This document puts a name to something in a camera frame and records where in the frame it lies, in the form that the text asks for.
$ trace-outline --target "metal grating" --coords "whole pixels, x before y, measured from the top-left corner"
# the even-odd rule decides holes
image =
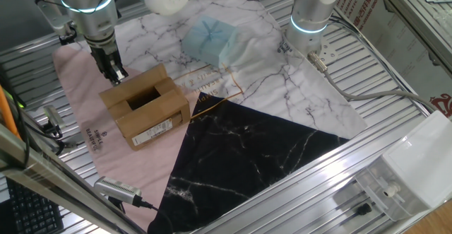
[[[293,0],[261,2],[281,26],[287,25]],[[136,4],[121,13],[120,22],[149,12],[143,4]],[[346,92],[374,93],[398,88],[382,65],[353,36],[329,28],[325,37],[340,55],[337,62],[328,66],[331,76]],[[0,63],[36,120],[46,122],[43,106],[55,106],[67,124],[64,138],[78,142],[76,150],[61,158],[93,184],[99,176],[54,71],[52,52],[57,47],[57,37],[48,35],[0,53]],[[351,104],[369,125],[365,132],[197,233],[376,233],[390,225],[391,221],[375,209],[365,217],[357,217],[354,208],[369,198],[356,184],[345,185],[360,168],[425,117],[409,100],[397,96]],[[1,178],[0,201],[6,198],[6,182]],[[61,214],[66,226],[64,233],[103,232],[66,209],[61,208]]]

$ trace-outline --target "cardboard box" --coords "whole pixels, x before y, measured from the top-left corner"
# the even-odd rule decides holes
[[[100,94],[130,147],[137,151],[190,120],[189,102],[163,64]]]

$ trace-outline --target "keyboard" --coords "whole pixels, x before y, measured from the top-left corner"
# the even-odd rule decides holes
[[[17,234],[45,234],[62,230],[59,207],[28,188],[6,178]]]

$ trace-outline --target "robotic arm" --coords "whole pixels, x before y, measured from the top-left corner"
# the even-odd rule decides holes
[[[142,1],[152,12],[168,16],[179,11],[188,0]],[[69,16],[66,20],[60,18],[64,16],[49,15],[46,0],[36,2],[60,36],[67,34],[67,23],[73,21],[76,30],[84,35],[105,78],[117,85],[128,76],[122,66],[114,35],[114,26],[118,21],[114,0],[61,0],[58,5],[68,10]],[[336,0],[295,0],[286,36],[305,56],[311,51],[320,52],[320,36],[333,12],[335,2]]]
[[[337,0],[295,0],[287,40],[305,57],[321,51],[321,34]]]
[[[154,13],[168,16],[179,11],[188,0],[142,0]],[[119,55],[114,27],[118,21],[117,8],[114,0],[61,0],[56,1],[64,6],[69,17],[60,19],[52,15],[45,4],[47,0],[36,0],[43,14],[61,36],[67,34],[67,23],[73,21],[76,30],[81,33],[91,48],[97,66],[112,84],[117,85],[128,76],[124,70]]]

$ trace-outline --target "connector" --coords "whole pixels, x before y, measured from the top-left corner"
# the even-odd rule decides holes
[[[325,73],[328,70],[328,67],[324,64],[324,62],[320,59],[320,57],[314,52],[310,52],[308,54],[308,60],[321,72]]]
[[[141,202],[141,190],[108,177],[101,177],[94,183],[94,188],[105,195],[136,206]]]

